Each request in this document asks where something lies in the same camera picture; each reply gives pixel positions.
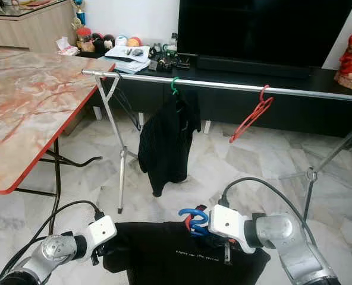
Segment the blue plastic hanger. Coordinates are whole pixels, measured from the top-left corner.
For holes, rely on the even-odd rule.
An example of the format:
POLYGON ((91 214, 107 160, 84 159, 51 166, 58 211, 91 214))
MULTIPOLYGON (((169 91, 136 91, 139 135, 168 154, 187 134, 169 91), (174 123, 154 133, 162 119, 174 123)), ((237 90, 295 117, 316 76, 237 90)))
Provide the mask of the blue plastic hanger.
POLYGON ((187 230, 190 231, 190 234, 193 236, 193 226, 203 226, 206 230, 206 226, 209 225, 209 215, 206 214, 207 206, 198 205, 195 208, 184 208, 179 210, 178 214, 185 215, 189 214, 184 220, 187 230))

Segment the black shirt white print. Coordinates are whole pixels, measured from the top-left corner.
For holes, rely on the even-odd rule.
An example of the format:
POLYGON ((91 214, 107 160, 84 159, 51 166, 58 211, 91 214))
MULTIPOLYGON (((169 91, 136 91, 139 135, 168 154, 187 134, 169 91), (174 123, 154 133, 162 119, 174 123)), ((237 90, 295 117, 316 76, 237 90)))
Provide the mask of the black shirt white print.
POLYGON ((185 223, 116 223, 124 239, 124 271, 130 285, 255 285, 269 262, 262 249, 246 254, 231 247, 231 265, 223 249, 211 249, 187 231, 185 223))

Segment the red plastic hanger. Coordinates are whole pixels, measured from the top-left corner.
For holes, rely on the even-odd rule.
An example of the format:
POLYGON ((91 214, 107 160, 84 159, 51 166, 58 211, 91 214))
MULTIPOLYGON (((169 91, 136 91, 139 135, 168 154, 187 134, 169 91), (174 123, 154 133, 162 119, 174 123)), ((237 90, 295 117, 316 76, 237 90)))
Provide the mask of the red plastic hanger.
POLYGON ((245 118, 245 120, 236 128, 232 136, 230 136, 230 144, 239 139, 250 126, 252 126, 263 114, 266 112, 271 104, 274 102, 273 97, 265 98, 264 92, 269 88, 265 85, 259 92, 259 103, 255 106, 254 110, 245 118))

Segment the green hanger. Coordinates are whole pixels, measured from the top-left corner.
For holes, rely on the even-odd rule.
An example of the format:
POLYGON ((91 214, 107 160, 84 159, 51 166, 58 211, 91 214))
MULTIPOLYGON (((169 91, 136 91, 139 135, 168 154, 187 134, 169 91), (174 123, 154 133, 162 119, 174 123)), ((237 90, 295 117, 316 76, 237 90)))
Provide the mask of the green hanger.
POLYGON ((173 77, 173 79, 171 80, 170 83, 170 88, 171 88, 171 92, 172 92, 172 96, 176 99, 179 98, 179 89, 176 88, 176 81, 178 81, 180 78, 179 77, 173 77))

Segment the black shirt green print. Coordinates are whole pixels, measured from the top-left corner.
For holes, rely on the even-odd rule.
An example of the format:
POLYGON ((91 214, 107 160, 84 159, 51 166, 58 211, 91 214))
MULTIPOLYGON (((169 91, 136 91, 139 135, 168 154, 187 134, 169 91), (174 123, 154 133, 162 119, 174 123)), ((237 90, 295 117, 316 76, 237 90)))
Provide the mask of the black shirt green print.
POLYGON ((172 95, 143 126, 138 160, 147 173, 152 195, 160 197, 168 182, 184 182, 193 133, 200 131, 199 97, 195 90, 172 95))

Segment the black TV console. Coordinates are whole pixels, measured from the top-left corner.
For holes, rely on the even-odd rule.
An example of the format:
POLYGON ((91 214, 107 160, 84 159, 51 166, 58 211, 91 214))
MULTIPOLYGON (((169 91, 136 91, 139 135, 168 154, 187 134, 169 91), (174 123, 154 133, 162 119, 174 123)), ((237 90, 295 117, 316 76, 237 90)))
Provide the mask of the black TV console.
MULTIPOLYGON (((277 78, 263 74, 243 74, 236 72, 213 71, 192 67, 189 70, 173 69, 171 72, 157 72, 143 69, 140 74, 166 78, 164 83, 152 83, 121 79, 117 84, 116 95, 125 95, 133 114, 146 112, 153 114, 171 98, 170 82, 174 76, 187 80, 211 81, 217 83, 243 84, 250 86, 269 85, 272 88, 287 88, 305 91, 340 93, 352 96, 352 90, 339 85, 335 71, 313 69, 306 79, 277 78)), ((179 83, 179 91, 193 93, 200 118, 205 121, 236 124, 243 122, 259 102, 258 92, 223 90, 195 87, 179 83)), ((272 94, 274 102, 254 126, 301 131, 317 135, 344 137, 352 130, 352 102, 336 99, 293 97, 272 94)))

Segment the silver clothes rack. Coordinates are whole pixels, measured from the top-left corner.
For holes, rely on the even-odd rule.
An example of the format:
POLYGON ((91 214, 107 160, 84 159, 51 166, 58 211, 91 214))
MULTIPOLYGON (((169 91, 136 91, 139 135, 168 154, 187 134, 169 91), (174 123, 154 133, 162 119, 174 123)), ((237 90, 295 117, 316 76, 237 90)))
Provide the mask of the silver clothes rack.
MULTIPOLYGON (((216 83, 209 81, 198 81, 198 80, 185 80, 179 78, 161 78, 157 76, 145 75, 145 74, 117 74, 113 71, 97 71, 92 69, 83 69, 81 71, 83 74, 92 76, 97 84, 97 91, 102 98, 102 103, 105 106, 107 111, 107 116, 109 122, 111 123, 114 135, 119 140, 119 145, 121 151, 119 152, 119 171, 117 172, 117 188, 110 188, 105 185, 100 188, 100 191, 104 194, 114 194, 116 196, 116 209, 118 214, 122 213, 124 209, 124 192, 125 192, 125 178, 126 178, 126 165, 127 158, 130 157, 132 160, 137 159, 137 154, 132 152, 130 148, 122 140, 121 133, 117 127, 115 117, 112 114, 112 109, 109 106, 109 101, 111 98, 115 97, 115 88, 117 84, 122 79, 124 80, 133 80, 133 81, 142 81, 150 83, 171 83, 175 85, 184 85, 184 86, 193 86, 200 88, 209 88, 214 90, 232 90, 240 92, 252 92, 259 93, 261 96, 265 93, 275 93, 279 95, 285 95, 287 97, 307 97, 307 98, 316 98, 321 100, 339 100, 344 102, 352 103, 352 95, 341 94, 341 93, 327 93, 321 91, 310 91, 310 90, 295 90, 288 88, 276 88, 276 87, 261 87, 261 86, 252 86, 252 85, 243 85, 243 84, 231 84, 231 83, 216 83)), ((302 173, 289 175, 290 178, 305 176, 307 181, 309 181, 309 186, 315 184, 315 179, 318 176, 318 173, 323 171, 326 168, 326 165, 334 159, 334 157, 342 152, 343 149, 349 144, 352 143, 352 130, 337 144, 337 146, 331 150, 331 152, 323 159, 320 160, 319 164, 313 168, 306 169, 302 173)))

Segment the marble top folding table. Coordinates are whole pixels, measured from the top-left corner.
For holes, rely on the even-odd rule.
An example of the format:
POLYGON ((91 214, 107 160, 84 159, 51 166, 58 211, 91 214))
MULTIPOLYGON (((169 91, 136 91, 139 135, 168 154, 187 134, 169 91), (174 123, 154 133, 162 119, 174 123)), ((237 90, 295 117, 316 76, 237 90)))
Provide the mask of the marble top folding table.
POLYGON ((64 202, 98 195, 52 154, 97 90, 83 70, 113 67, 104 59, 0 49, 0 242, 26 238, 64 202))

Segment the black soundbar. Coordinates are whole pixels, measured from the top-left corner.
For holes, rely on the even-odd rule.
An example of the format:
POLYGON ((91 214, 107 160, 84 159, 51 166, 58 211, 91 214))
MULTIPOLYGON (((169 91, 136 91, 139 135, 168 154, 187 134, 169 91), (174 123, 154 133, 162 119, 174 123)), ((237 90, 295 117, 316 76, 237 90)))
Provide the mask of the black soundbar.
POLYGON ((225 71, 242 74, 268 75, 276 78, 309 78, 311 68, 266 64, 261 62, 225 59, 214 56, 200 55, 197 57, 197 68, 211 71, 225 71))

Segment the small black device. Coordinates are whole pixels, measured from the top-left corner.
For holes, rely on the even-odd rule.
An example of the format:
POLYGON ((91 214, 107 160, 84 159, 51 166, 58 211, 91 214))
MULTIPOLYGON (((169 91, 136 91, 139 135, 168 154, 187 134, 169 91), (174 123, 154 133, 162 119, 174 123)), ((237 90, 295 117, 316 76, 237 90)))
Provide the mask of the small black device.
POLYGON ((177 68, 190 69, 193 63, 193 55, 177 54, 177 68))

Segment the stack of white papers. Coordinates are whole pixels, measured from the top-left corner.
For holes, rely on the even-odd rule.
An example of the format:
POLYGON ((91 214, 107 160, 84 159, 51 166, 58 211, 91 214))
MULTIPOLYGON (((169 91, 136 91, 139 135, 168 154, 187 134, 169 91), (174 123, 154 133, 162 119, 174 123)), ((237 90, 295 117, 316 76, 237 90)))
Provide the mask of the stack of white papers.
POLYGON ((149 46, 114 46, 103 56, 114 61, 116 71, 135 74, 149 67, 149 52, 149 46))

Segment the small clear bottle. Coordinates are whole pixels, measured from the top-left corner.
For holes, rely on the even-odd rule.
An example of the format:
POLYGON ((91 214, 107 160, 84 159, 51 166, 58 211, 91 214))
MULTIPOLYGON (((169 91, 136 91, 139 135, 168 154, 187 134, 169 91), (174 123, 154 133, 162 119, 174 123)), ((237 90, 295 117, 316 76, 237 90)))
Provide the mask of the small clear bottle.
POLYGON ((171 38, 166 49, 169 55, 176 55, 178 53, 178 33, 171 33, 171 38))

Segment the pink tissue pack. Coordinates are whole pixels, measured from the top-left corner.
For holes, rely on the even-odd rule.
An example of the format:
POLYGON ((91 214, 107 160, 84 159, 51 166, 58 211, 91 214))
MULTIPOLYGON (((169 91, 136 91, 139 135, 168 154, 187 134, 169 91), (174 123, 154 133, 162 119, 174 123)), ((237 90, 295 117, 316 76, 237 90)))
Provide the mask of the pink tissue pack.
POLYGON ((58 51, 56 53, 59 55, 77 55, 79 53, 79 48, 70 45, 69 40, 66 36, 62 36, 55 43, 58 48, 58 51))

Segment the black white plush toy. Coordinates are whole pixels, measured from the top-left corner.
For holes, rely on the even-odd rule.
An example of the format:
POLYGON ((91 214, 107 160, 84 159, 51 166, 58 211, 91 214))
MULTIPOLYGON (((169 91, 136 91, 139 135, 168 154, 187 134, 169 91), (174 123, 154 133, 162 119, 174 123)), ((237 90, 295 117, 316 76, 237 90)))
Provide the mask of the black white plush toy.
POLYGON ((103 40, 103 48, 105 50, 110 50, 115 46, 116 36, 111 34, 106 34, 102 38, 103 40))

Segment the black television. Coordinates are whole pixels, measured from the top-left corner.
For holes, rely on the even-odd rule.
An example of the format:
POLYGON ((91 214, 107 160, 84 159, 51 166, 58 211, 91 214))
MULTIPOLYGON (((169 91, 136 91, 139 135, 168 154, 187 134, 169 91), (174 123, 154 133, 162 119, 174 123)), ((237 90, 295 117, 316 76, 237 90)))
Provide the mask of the black television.
POLYGON ((178 51, 321 67, 352 0, 180 0, 178 51))

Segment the glass jar red lid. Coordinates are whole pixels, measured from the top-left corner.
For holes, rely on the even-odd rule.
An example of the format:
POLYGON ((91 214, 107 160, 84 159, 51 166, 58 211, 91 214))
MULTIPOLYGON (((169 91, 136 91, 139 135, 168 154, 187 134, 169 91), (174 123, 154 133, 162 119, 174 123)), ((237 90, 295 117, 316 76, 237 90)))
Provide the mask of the glass jar red lid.
POLYGON ((82 52, 94 52, 95 47, 92 43, 92 31, 89 28, 78 28, 77 34, 77 46, 82 52))

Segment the light wooden cabinet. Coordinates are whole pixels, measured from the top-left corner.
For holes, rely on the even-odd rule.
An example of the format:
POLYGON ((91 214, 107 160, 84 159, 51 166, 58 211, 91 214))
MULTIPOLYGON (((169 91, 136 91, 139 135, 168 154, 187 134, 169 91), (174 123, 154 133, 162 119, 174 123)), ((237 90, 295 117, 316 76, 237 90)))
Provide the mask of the light wooden cabinet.
POLYGON ((65 37, 76 45, 75 18, 70 0, 53 0, 35 9, 16 5, 0 7, 0 47, 57 53, 57 41, 65 37))

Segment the gold blue trophy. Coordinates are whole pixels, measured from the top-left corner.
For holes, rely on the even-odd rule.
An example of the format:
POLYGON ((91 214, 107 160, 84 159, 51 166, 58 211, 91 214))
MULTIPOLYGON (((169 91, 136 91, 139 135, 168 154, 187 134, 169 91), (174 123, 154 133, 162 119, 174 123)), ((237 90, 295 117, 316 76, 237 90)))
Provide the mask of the gold blue trophy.
POLYGON ((84 0, 73 0, 76 9, 76 18, 79 20, 81 27, 86 25, 86 15, 84 14, 84 0))

